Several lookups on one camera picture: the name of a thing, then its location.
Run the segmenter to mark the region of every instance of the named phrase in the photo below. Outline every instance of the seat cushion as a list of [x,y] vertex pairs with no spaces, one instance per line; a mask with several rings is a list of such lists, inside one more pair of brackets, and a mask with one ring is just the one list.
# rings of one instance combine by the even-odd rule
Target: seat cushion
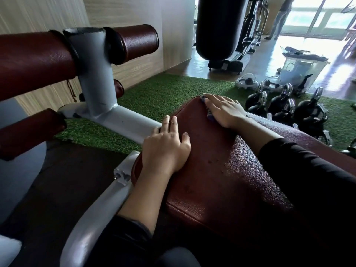
[[[314,233],[247,146],[232,130],[207,119],[199,97],[184,104],[177,116],[179,134],[188,132],[192,151],[174,174],[162,206],[192,226],[202,226],[244,247],[261,248],[266,242],[283,247],[298,241],[318,243]],[[292,127],[248,114],[286,139],[356,175],[354,160]],[[296,167],[286,157],[291,168]],[[132,168],[135,184],[142,156]]]

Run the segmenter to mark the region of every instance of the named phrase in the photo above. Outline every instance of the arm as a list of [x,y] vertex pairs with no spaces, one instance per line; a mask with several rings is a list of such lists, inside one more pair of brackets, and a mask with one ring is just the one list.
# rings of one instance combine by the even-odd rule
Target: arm
[[345,227],[353,220],[356,207],[353,175],[247,118],[236,100],[213,95],[207,98],[206,105],[215,119],[241,135],[270,177],[326,242],[356,235],[352,227]]
[[142,171],[135,188],[100,235],[88,262],[99,266],[148,266],[149,244],[154,232],[163,194],[171,175],[180,170],[190,154],[187,133],[180,142],[177,118],[169,127],[169,116],[161,131],[155,128],[144,140]]

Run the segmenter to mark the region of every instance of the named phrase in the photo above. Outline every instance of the black punching bag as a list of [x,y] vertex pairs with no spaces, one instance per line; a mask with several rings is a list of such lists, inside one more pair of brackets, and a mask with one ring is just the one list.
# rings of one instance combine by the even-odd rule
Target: black punching bag
[[206,60],[229,58],[238,45],[248,0],[199,0],[197,52]]

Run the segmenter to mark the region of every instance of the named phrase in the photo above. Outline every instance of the finger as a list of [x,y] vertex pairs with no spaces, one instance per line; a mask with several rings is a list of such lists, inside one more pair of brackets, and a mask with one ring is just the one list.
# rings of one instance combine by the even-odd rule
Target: finger
[[159,127],[155,127],[153,130],[152,130],[152,136],[153,135],[156,135],[159,133]]
[[162,121],[161,133],[168,132],[169,115],[166,115]]
[[219,99],[220,101],[225,101],[225,98],[223,98],[221,95],[217,95],[216,98]]
[[211,113],[214,115],[217,113],[220,109],[216,107],[211,100],[205,99],[205,105],[207,106],[208,109],[210,109]]
[[173,116],[171,120],[171,126],[169,128],[169,132],[177,133],[178,134],[178,122],[177,116]]
[[191,145],[190,145],[190,137],[189,137],[189,134],[187,132],[184,132],[183,135],[182,135],[182,143],[181,145],[184,145],[185,147],[189,147],[191,148]]
[[225,100],[227,101],[234,102],[231,98],[228,98],[227,96],[223,96],[223,98],[225,98]]
[[206,98],[211,100],[211,102],[213,104],[215,104],[216,106],[219,106],[221,104],[221,101],[219,99],[217,99],[215,95],[211,95],[211,94],[204,94],[204,95]]

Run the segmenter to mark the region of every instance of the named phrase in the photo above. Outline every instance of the artificial grass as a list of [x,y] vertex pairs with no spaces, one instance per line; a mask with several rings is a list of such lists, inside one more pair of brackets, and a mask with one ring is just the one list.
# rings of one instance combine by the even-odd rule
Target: artificial grass
[[[125,91],[118,104],[157,121],[171,114],[182,103],[203,93],[228,96],[245,105],[250,90],[238,89],[233,82],[159,74]],[[296,104],[308,99],[304,95]],[[322,97],[319,101],[329,110],[330,118],[325,129],[330,131],[334,148],[344,150],[356,137],[356,111],[351,102],[336,98]],[[129,139],[86,119],[67,120],[68,128],[57,135],[59,139],[71,139],[85,146],[98,147],[109,151],[129,154],[141,147]]]

